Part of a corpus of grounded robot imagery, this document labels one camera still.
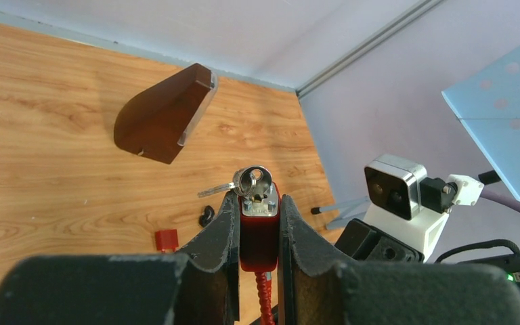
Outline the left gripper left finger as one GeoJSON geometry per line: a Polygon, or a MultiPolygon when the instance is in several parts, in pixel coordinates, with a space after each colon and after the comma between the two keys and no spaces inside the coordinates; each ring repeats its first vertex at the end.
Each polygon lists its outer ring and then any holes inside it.
{"type": "Polygon", "coordinates": [[[0,283],[0,324],[233,324],[238,198],[175,253],[37,255],[0,283]]]}

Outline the red cable lock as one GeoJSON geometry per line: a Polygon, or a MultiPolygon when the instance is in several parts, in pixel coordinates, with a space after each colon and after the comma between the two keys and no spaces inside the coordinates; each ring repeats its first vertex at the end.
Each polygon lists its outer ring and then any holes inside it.
{"type": "Polygon", "coordinates": [[[233,191],[240,212],[240,265],[255,275],[262,324],[274,324],[272,276],[278,262],[281,195],[261,165],[237,170],[232,180],[198,193],[199,198],[233,191]]]}

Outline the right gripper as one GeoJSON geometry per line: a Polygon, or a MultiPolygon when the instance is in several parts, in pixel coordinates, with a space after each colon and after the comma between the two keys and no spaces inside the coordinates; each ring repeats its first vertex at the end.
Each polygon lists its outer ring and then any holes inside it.
{"type": "Polygon", "coordinates": [[[425,260],[420,251],[359,219],[347,224],[334,246],[356,261],[422,263],[425,260]]]}

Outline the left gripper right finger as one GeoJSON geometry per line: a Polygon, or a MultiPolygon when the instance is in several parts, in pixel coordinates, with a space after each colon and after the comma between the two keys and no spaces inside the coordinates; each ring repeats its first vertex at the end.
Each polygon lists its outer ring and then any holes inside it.
{"type": "Polygon", "coordinates": [[[356,261],[283,195],[280,324],[520,324],[520,290],[497,267],[356,261]]]}

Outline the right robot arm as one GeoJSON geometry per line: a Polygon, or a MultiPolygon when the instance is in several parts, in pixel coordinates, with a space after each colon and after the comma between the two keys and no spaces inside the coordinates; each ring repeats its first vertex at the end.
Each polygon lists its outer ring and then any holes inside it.
{"type": "MultiPolygon", "coordinates": [[[[352,219],[348,222],[334,246],[357,261],[406,263],[422,263],[425,261],[425,256],[415,248],[359,219],[352,219]]],[[[511,252],[506,255],[473,259],[468,262],[470,264],[499,267],[505,272],[507,280],[515,284],[520,290],[520,249],[510,240],[488,240],[453,248],[440,255],[436,262],[440,263],[444,259],[459,253],[496,247],[504,247],[511,252]]]]}

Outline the orange black padlock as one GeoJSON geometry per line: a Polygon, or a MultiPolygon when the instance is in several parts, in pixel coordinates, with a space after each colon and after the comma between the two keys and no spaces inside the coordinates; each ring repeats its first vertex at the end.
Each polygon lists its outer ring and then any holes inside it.
{"type": "Polygon", "coordinates": [[[154,233],[156,250],[160,253],[174,253],[179,247],[176,229],[163,229],[154,233]]]}

